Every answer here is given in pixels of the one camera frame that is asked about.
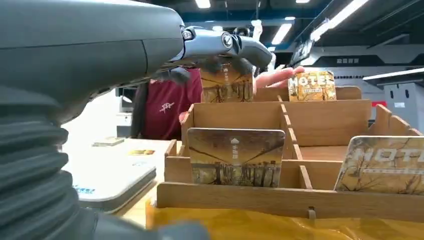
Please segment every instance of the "red shirt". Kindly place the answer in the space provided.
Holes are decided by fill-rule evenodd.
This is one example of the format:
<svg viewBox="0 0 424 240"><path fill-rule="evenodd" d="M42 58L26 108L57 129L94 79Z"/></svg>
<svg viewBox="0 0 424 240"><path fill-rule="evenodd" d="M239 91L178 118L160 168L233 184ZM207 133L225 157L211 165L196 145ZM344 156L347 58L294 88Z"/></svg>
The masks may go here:
<svg viewBox="0 0 424 240"><path fill-rule="evenodd" d="M187 69L190 80L179 85L173 81L156 81L148 86L143 138L181 140L180 113L200 103L202 80L199 69Z"/></svg>

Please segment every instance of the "gray robot arm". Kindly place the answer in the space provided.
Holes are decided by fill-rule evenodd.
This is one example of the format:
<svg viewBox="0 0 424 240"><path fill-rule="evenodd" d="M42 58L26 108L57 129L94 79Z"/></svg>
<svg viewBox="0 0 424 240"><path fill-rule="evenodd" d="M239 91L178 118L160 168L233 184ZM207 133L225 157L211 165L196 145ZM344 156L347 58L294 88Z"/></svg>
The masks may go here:
<svg viewBox="0 0 424 240"><path fill-rule="evenodd" d="M0 238L207 240L185 224L146 231L80 208L60 128L91 99L204 58L271 54L250 38L185 28L172 9L129 0L0 1Z"/></svg>

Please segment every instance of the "wooden compartment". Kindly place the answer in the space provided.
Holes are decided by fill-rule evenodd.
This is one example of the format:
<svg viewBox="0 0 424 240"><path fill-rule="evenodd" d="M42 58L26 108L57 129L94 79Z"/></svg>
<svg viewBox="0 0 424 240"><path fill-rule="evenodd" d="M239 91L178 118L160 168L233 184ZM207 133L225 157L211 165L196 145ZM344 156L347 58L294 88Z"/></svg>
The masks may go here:
<svg viewBox="0 0 424 240"><path fill-rule="evenodd" d="M195 103L182 121L182 146L165 158L165 181L192 183L187 141L189 128L281 129L286 133L282 159L302 159L295 131L280 102Z"/></svg>
<svg viewBox="0 0 424 240"><path fill-rule="evenodd" d="M290 148L284 149L283 156L292 158L281 160L279 188L192 184L190 157L181 151L165 159L167 182L157 188L155 207L242 209L286 217L380 218L424 223L423 196L333 191L352 137L422 136L420 132L382 105L376 107L375 123L368 128L369 100L287 102L281 97L279 100L194 105L183 123L185 130L190 127L285 130L286 145ZM147 223L155 226L149 213Z"/></svg>
<svg viewBox="0 0 424 240"><path fill-rule="evenodd" d="M357 86L336 86L335 94L338 100L362 99L361 89ZM275 102L277 100L288 102L289 90L287 88L264 87L258 88L253 97L254 102Z"/></svg>

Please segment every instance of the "person's hand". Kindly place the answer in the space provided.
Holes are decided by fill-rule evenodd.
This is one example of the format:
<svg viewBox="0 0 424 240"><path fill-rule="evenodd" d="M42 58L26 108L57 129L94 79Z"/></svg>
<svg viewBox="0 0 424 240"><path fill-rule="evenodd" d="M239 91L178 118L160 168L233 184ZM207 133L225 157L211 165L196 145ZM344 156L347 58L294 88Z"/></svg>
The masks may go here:
<svg viewBox="0 0 424 240"><path fill-rule="evenodd" d="M179 114L178 119L180 124L183 124L183 121L188 114L189 114L188 111L183 111L182 113Z"/></svg>
<svg viewBox="0 0 424 240"><path fill-rule="evenodd" d="M288 67L276 69L274 72L263 72L254 79L253 93L260 88L287 88L289 78L304 71L303 66L298 66L295 69Z"/></svg>

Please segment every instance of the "fluorescent light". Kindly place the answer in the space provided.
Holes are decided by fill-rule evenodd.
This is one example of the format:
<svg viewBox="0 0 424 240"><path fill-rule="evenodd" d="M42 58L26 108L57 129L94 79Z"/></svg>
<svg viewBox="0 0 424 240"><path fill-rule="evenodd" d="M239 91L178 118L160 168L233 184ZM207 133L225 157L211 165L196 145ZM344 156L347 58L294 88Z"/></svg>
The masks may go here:
<svg viewBox="0 0 424 240"><path fill-rule="evenodd" d="M321 35L323 35L325 32L327 32L327 30L329 29L329 23L325 22L323 24L321 24L321 26L319 26L317 29L315 29L311 34L310 34L310 39L314 40L315 42L317 42L320 38Z"/></svg>
<svg viewBox="0 0 424 240"><path fill-rule="evenodd" d="M199 9L208 9L211 7L209 0L196 0L196 4Z"/></svg>
<svg viewBox="0 0 424 240"><path fill-rule="evenodd" d="M274 39L272 40L271 44L272 45L278 45L280 44L284 37L287 35L287 33L290 31L290 29L292 28L292 24L291 23L284 23L282 24L277 33L274 36Z"/></svg>
<svg viewBox="0 0 424 240"><path fill-rule="evenodd" d="M252 24L253 27L262 25L262 21L259 20L259 19L258 20L252 20L250 23Z"/></svg>
<svg viewBox="0 0 424 240"><path fill-rule="evenodd" d="M405 71L395 71L395 72L379 74L379 75L374 75L374 76L366 76L366 77L363 78L363 80L389 78L389 77L394 77L394 76L402 76L402 75L417 74L417 73L424 73L424 67L423 68L417 68L417 69L411 69L411 70L405 70Z"/></svg>
<svg viewBox="0 0 424 240"><path fill-rule="evenodd" d="M349 5L347 5L343 10L341 10L335 17L333 17L329 22L329 28L333 29L345 19L347 19L351 14L356 10L362 7L368 0L353 0Z"/></svg>
<svg viewBox="0 0 424 240"><path fill-rule="evenodd" d="M212 30L214 30L214 31L218 31L218 32L222 32L224 29L223 29L223 27L222 27L222 26L213 26L213 27L212 27Z"/></svg>

